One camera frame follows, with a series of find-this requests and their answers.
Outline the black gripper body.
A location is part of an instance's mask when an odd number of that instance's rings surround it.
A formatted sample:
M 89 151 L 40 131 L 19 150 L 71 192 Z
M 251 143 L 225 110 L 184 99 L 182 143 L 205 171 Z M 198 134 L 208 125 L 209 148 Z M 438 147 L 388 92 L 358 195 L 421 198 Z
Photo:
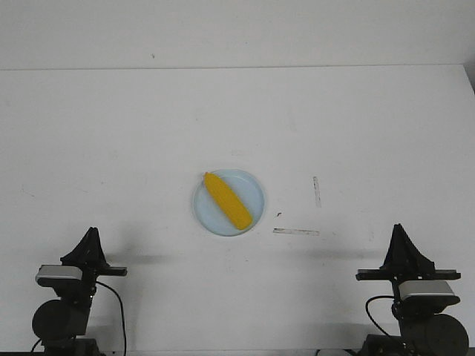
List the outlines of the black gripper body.
M 55 286 L 58 297 L 67 300 L 90 300 L 96 293 L 96 282 L 99 277 L 125 277 L 128 273 L 126 267 L 80 269 L 82 270 L 81 281 L 59 283 Z
M 461 274 L 456 270 L 436 269 L 432 272 L 392 273 L 381 269 L 359 269 L 356 274 L 358 281 L 387 280 L 393 289 L 394 315 L 434 315 L 441 314 L 449 306 L 435 306 L 422 303 L 403 303 L 399 296 L 399 285 L 408 280 L 443 280 L 446 282 L 458 280 Z

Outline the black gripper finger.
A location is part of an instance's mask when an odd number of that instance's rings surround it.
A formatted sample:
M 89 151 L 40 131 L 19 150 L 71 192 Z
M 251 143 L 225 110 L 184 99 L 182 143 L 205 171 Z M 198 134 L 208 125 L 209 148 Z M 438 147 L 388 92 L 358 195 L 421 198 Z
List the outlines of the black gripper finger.
M 79 244 L 64 257 L 60 258 L 64 266 L 76 266 L 78 268 L 108 268 L 102 250 L 99 229 L 90 227 Z
M 395 224 L 381 270 L 434 270 L 434 262 L 426 258 L 410 240 L 402 224 Z

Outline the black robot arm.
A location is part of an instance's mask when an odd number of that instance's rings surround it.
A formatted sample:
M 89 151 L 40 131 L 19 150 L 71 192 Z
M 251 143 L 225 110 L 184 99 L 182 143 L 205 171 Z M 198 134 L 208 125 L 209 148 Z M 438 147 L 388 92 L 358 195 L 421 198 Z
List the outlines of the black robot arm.
M 86 338 L 94 295 L 98 286 L 114 294 L 119 303 L 124 355 L 127 354 L 125 310 L 122 298 L 112 287 L 98 281 L 99 277 L 124 277 L 126 267 L 113 267 L 102 250 L 99 229 L 90 227 L 78 245 L 60 258 L 59 265 L 39 267 L 36 283 L 51 288 L 56 298 L 35 311 L 32 330 L 44 347 L 44 355 L 103 355 L 96 339 Z
M 461 274 L 437 269 L 410 240 L 403 226 L 395 224 L 384 262 L 377 269 L 359 269 L 358 281 L 391 283 L 393 293 L 369 298 L 365 312 L 380 334 L 368 334 L 356 355 L 466 355 L 469 336 L 455 317 L 444 313 L 460 302 L 449 286 Z M 392 300 L 391 312 L 400 335 L 386 332 L 370 313 L 375 300 Z

